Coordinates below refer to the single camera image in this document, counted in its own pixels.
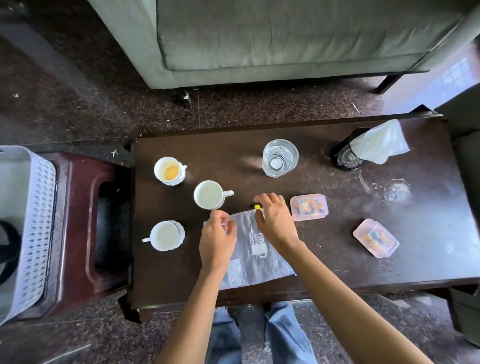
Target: plastic bag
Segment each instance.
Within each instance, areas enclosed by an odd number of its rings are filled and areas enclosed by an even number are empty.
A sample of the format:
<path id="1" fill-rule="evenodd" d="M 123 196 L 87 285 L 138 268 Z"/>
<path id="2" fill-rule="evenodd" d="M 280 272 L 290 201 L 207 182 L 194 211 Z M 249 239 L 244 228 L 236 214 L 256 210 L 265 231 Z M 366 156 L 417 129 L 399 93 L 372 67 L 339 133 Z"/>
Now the plastic bag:
<path id="1" fill-rule="evenodd" d="M 350 148 L 358 158 L 377 164 L 384 164 L 389 156 L 410 150 L 397 119 L 384 122 L 356 137 L 350 142 Z"/>
<path id="2" fill-rule="evenodd" d="M 229 216 L 237 222 L 237 243 L 221 290 L 251 286 L 294 274 L 292 267 L 258 230 L 255 210 Z"/>

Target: floor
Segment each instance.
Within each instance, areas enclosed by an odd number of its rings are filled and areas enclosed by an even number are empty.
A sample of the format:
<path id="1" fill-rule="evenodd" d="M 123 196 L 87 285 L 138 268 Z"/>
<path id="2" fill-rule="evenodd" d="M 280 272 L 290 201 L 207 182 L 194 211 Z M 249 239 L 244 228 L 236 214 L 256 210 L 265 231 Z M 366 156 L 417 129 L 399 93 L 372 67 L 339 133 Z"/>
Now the floor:
<path id="1" fill-rule="evenodd" d="M 480 82 L 479 48 L 472 43 L 435 70 L 403 76 L 381 96 L 371 91 L 382 77 L 209 86 L 190 90 L 188 109 L 177 90 L 145 85 L 86 0 L 12 6 L 28 22 L 0 22 L 0 145 L 35 152 L 71 151 L 129 166 L 123 144 L 142 133 L 435 108 Z M 116 297 L 0 327 L 0 363 L 151 362 L 178 314 L 157 314 L 140 326 L 123 319 Z M 480 363 L 480 350 L 453 330 L 445 301 L 418 292 L 364 299 L 434 362 Z M 318 362 L 349 363 L 312 302 L 294 307 Z M 261 309 L 238 307 L 234 315 L 244 362 L 271 362 Z"/>

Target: black mesh tissue holder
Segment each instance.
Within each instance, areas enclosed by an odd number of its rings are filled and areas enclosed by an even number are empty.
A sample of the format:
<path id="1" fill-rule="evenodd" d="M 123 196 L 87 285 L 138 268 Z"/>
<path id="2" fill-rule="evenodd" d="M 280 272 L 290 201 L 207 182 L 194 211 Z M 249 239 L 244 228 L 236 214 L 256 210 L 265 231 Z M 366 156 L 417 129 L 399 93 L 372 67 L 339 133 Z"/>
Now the black mesh tissue holder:
<path id="1" fill-rule="evenodd" d="M 355 153 L 353 153 L 350 148 L 350 142 L 355 139 L 357 136 L 362 135 L 369 131 L 370 128 L 357 128 L 348 136 L 348 138 L 342 140 L 330 151 L 330 158 L 334 167 L 349 171 L 356 170 L 358 167 L 363 166 L 364 164 L 369 163 L 368 160 L 363 160 L 358 158 Z"/>

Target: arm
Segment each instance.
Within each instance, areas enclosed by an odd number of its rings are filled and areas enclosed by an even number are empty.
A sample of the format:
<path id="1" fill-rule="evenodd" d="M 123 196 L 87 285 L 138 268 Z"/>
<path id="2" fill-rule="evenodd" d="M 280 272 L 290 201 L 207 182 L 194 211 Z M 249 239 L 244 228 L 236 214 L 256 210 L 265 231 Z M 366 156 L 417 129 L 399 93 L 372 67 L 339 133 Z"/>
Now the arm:
<path id="1" fill-rule="evenodd" d="M 162 351 L 156 356 L 156 364 L 205 363 L 218 290 L 237 241 L 234 221 L 228 221 L 225 234 L 221 223 L 227 221 L 226 212 L 213 210 L 202 229 L 200 276 Z"/>
<path id="2" fill-rule="evenodd" d="M 298 238 L 282 196 L 262 194 L 258 228 L 302 279 L 313 302 L 356 363 L 431 364 L 411 341 L 331 272 Z"/>

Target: white basket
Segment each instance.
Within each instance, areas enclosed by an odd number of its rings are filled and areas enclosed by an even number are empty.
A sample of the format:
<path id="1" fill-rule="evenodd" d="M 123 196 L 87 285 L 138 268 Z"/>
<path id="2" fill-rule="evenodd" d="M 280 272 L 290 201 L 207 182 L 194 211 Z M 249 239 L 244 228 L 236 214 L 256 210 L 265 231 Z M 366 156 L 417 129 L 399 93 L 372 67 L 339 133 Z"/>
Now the white basket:
<path id="1" fill-rule="evenodd" d="M 22 146 L 0 146 L 0 219 L 22 235 L 18 268 L 0 286 L 0 325 L 42 296 L 54 197 L 55 167 L 50 161 Z"/>

